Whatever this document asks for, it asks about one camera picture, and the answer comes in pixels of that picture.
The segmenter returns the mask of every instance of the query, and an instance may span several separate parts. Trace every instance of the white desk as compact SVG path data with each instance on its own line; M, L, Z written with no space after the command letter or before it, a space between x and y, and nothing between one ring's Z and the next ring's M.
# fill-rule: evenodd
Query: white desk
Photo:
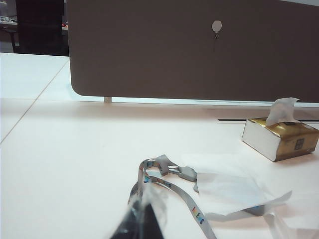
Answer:
M127 209L139 163L164 153L177 164L191 154L232 154L225 161L229 167L240 162L247 175L263 180L274 193L293 190L292 197L295 193L319 193L318 149L273 163L241 142L243 123L214 119L234 114L258 117L267 113L267 107L230 111L212 105L93 102L102 99L72 92L65 57L0 56L1 65L11 61L1 68L1 95L34 102L23 110L24 116L1 143L3 239L107 239ZM47 73L31 77L32 71L27 70L34 69L36 63ZM17 66L24 64L31 67L18 71ZM55 73L50 73L53 65ZM1 119L15 110L8 105L1 111ZM298 115L316 118L319 111L299 108ZM191 183L174 176L169 179L191 192ZM181 198L166 193L164 237L204 238ZM273 238L263 217L211 224L219 239Z

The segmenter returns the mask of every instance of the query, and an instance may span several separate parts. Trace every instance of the gold tissue box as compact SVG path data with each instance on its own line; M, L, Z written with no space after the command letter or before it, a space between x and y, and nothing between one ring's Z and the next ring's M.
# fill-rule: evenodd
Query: gold tissue box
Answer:
M315 150L319 130L302 122L266 126L266 119L246 120L242 140L271 161L297 157Z

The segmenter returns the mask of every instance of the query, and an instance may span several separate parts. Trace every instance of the white tissue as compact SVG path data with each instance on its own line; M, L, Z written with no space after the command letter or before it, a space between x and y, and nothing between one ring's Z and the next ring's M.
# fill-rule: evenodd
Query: white tissue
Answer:
M266 126L280 122L299 122L294 118L294 104L298 100L292 97L277 99L270 108Z
M319 230L319 193L294 195L275 212L290 228Z
M291 191L281 197L269 197L253 178L217 173L197 173L200 205L206 213L228 215L243 209L282 203Z
M303 229L291 228L285 220L277 213L270 213L264 215L265 221L269 225L269 229L273 239L318 239L319 230L317 229Z

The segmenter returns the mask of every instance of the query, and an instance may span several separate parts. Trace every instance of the gray lanyard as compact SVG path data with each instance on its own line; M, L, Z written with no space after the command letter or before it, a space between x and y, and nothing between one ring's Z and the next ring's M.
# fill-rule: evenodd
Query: gray lanyard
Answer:
M162 176L167 175L169 172L177 174L180 178L194 182L196 180L196 172L189 167L179 167L178 165L171 162L165 155L161 155L157 158L151 158L144 160L139 166L138 181L133 186L130 197L134 194L138 196L143 195L143 188L145 183L157 183L163 187L169 188L176 192L187 204L193 218L204 232L208 239L216 239L216 236L206 219L204 213L199 209L195 201L180 187L165 181L161 178L153 176L151 173L146 172L147 169L157 167Z

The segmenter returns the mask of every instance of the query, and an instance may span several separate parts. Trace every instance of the black object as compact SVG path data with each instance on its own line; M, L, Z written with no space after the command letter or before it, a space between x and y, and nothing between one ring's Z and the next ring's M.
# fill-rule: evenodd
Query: black object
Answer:
M16 30L7 29L7 28L2 28L1 31L9 33L13 52L19 53L19 49L18 49L19 47L15 45L15 38L14 38L14 35L17 34L18 32Z
M110 239L163 239L151 204L136 200Z
M16 13L20 46L15 53L68 54L61 29L63 0L16 0Z
M244 209L244 211L260 217L265 214L265 205L259 205L252 208L247 208L247 209Z

